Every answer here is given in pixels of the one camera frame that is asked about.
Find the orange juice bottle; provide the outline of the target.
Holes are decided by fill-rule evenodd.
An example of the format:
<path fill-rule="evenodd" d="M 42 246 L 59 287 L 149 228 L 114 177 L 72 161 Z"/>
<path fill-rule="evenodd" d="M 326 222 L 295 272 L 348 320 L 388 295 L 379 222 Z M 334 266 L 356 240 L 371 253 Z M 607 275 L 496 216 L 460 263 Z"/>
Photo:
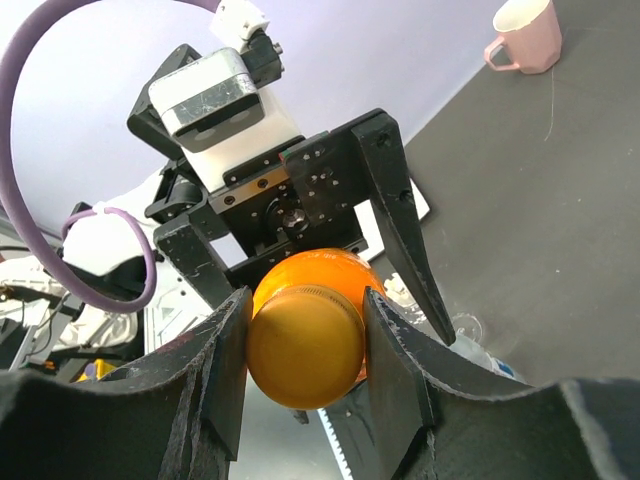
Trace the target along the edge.
<path fill-rule="evenodd" d="M 348 250 L 301 252 L 274 266 L 254 292 L 246 340 L 260 390 L 287 408 L 314 410 L 365 380 L 368 289 L 384 286 Z"/>

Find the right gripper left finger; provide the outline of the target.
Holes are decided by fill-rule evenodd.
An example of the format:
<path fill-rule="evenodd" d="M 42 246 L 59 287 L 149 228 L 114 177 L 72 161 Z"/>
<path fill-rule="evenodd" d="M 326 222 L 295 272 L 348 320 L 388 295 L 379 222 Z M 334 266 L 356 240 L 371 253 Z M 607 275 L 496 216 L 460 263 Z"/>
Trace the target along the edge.
<path fill-rule="evenodd" d="M 226 479 L 236 461 L 252 295 L 99 381 L 1 376 L 4 479 Z"/>

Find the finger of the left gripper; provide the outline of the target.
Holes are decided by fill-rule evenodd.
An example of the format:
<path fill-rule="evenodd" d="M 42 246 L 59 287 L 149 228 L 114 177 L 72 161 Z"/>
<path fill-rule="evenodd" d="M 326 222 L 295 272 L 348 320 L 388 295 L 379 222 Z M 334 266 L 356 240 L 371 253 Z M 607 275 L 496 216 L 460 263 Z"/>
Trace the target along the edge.
<path fill-rule="evenodd" d="M 167 222 L 154 231 L 153 240 L 163 256 L 213 310 L 235 291 L 221 258 L 190 222 Z"/>
<path fill-rule="evenodd" d="M 428 262 L 397 122 L 380 112 L 352 134 L 389 262 L 414 296 L 425 295 L 428 303 L 442 298 Z"/>

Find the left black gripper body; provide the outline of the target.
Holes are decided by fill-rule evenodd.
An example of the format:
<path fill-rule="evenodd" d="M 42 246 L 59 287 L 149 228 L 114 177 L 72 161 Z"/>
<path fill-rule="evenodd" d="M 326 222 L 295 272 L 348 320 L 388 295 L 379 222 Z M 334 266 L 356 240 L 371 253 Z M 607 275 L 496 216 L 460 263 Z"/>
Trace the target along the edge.
<path fill-rule="evenodd" d="M 144 85 L 128 117 L 129 130 L 168 160 L 146 217 L 157 228 L 167 222 L 197 227 L 231 280 L 259 280 L 273 264 L 302 251 L 363 250 L 355 209 L 372 203 L 352 129 L 385 111 L 312 137 L 300 134 L 231 168 L 223 187 L 210 192 L 169 137 L 148 93 L 161 75 L 201 57 L 189 45 L 176 48 Z"/>

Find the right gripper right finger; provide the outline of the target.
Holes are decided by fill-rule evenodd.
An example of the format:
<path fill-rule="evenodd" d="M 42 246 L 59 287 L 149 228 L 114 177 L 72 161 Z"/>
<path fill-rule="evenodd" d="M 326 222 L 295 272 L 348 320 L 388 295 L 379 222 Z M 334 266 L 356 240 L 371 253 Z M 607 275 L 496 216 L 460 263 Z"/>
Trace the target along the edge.
<path fill-rule="evenodd" d="M 477 366 L 365 295 L 375 444 L 387 479 L 635 479 L 639 384 L 531 387 Z"/>

